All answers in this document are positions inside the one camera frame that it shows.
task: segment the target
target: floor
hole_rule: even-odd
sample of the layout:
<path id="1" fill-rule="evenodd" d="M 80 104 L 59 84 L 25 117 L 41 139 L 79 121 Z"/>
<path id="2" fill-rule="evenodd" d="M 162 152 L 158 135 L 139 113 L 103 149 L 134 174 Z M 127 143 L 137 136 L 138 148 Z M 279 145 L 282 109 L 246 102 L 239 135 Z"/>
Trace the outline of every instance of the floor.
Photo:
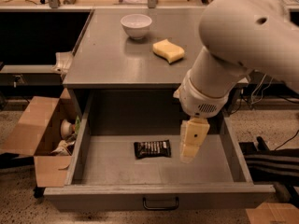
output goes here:
<path id="1" fill-rule="evenodd" d="M 256 137 L 261 136 L 275 148 L 294 136 L 299 128 L 299 106 L 279 102 L 283 105 L 257 105 L 253 110 L 243 102 L 231 116 L 238 140 L 256 142 Z M 6 110 L 0 112 L 0 146 L 21 116 L 23 106 L 7 105 Z M 285 147 L 299 147 L 298 141 L 296 137 Z M 35 186 L 34 166 L 0 170 L 0 223 L 249 223 L 245 209 L 61 213 L 46 198 L 34 197 Z M 270 197 L 268 202 L 284 202 L 288 197 L 283 195 Z"/>

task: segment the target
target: yellow sponge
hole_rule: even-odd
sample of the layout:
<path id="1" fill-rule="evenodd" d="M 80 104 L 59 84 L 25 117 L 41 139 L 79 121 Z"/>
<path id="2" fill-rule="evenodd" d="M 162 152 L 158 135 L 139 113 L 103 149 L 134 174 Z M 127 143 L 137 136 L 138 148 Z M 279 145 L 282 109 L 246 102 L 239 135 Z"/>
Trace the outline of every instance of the yellow sponge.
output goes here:
<path id="1" fill-rule="evenodd" d="M 185 50 L 182 47 L 169 42 L 167 39 L 154 43 L 152 50 L 157 55 L 166 58 L 169 63 L 173 63 L 185 55 Z"/>

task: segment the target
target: brown cardboard box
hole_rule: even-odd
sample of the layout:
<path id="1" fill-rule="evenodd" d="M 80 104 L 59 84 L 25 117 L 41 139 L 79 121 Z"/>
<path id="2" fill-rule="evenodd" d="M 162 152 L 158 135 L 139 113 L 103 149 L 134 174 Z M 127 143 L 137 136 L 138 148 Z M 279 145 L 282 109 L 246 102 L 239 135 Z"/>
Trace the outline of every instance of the brown cardboard box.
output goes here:
<path id="1" fill-rule="evenodd" d="M 288 203 L 262 203 L 256 209 L 247 209 L 251 224 L 297 224 L 299 210 Z"/>
<path id="2" fill-rule="evenodd" d="M 64 90 L 64 101 L 35 96 L 9 135 L 1 152 L 34 156 L 38 187 L 62 187 L 71 156 L 50 156 L 62 140 L 60 126 L 64 119 L 74 119 L 70 97 Z"/>

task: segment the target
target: cable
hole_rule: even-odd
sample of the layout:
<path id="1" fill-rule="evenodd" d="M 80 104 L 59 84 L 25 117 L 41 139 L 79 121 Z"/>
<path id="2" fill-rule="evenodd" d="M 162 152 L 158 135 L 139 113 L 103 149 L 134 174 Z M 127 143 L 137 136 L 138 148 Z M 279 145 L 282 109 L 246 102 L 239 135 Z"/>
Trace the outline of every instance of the cable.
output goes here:
<path id="1" fill-rule="evenodd" d="M 267 75 L 263 75 L 263 78 L 262 78 L 262 80 L 261 80 L 261 82 L 256 86 L 256 88 L 254 89 L 254 91 L 252 92 L 252 94 L 251 94 L 251 96 L 250 96 L 250 104 L 252 105 L 252 104 L 254 104 L 254 99 L 255 99 L 255 97 L 256 97 L 256 95 L 254 94 L 255 92 L 259 92 L 259 90 L 260 90 L 260 88 L 262 87 L 262 85 L 263 85 L 263 81 L 264 81 L 264 79 L 265 79 L 265 77 L 266 77 Z"/>
<path id="2" fill-rule="evenodd" d="M 281 99 L 284 99 L 284 100 L 286 100 L 286 101 L 288 101 L 288 102 L 291 102 L 291 103 L 293 103 L 293 104 L 299 104 L 299 102 L 292 101 L 292 100 L 290 100 L 290 99 L 288 99 L 288 98 L 286 98 L 286 97 L 280 96 L 280 95 L 277 95 L 277 97 L 278 97 L 278 98 L 281 98 Z"/>
<path id="3" fill-rule="evenodd" d="M 296 135 L 294 135 L 292 138 L 288 139 L 287 141 L 285 141 L 282 145 L 276 147 L 274 150 L 279 149 L 280 147 L 283 147 L 284 145 L 286 145 L 288 142 L 290 142 L 292 139 L 294 139 L 297 135 L 299 134 L 299 130 L 297 130 Z"/>
<path id="4" fill-rule="evenodd" d="M 269 84 L 268 84 L 265 88 L 262 89 L 261 98 L 260 98 L 259 100 L 254 101 L 254 102 L 251 100 L 251 104 L 252 104 L 252 105 L 254 105 L 254 104 L 256 104 L 256 103 L 262 101 L 262 99 L 263 99 L 263 92 L 271 86 L 272 81 L 273 81 L 273 78 L 271 78 Z"/>

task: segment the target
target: drawer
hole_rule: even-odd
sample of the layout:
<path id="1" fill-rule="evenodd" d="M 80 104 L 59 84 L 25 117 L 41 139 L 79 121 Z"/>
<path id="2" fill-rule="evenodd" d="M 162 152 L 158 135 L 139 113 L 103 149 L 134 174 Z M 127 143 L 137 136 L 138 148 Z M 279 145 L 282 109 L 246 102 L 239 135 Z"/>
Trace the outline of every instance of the drawer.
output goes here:
<path id="1" fill-rule="evenodd" d="M 169 90 L 91 90 L 63 188 L 45 196 L 61 211 L 254 208 L 275 192 L 255 185 L 230 119 L 210 119 L 191 163 L 179 158 L 187 119 Z M 134 142 L 168 139 L 171 158 L 138 160 Z"/>

